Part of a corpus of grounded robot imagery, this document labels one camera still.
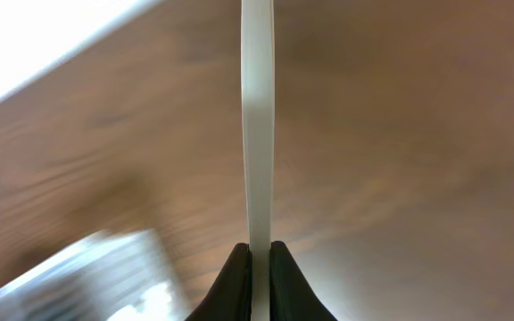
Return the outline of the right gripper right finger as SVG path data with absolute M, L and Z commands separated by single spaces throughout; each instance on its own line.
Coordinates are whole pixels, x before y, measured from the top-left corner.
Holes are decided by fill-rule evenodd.
M 336 321 L 298 267 L 285 243 L 271 243 L 269 310 L 272 321 Z

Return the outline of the white spoon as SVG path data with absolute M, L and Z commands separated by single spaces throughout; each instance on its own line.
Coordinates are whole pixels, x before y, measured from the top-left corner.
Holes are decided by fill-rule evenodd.
M 275 133 L 273 0 L 241 2 L 241 98 L 254 321 L 270 320 L 269 249 Z

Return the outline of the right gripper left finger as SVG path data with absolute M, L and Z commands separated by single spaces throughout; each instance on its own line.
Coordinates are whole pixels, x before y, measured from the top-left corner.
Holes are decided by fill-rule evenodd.
M 186 321 L 249 321 L 251 305 L 252 254 L 247 243 L 238 243 Z

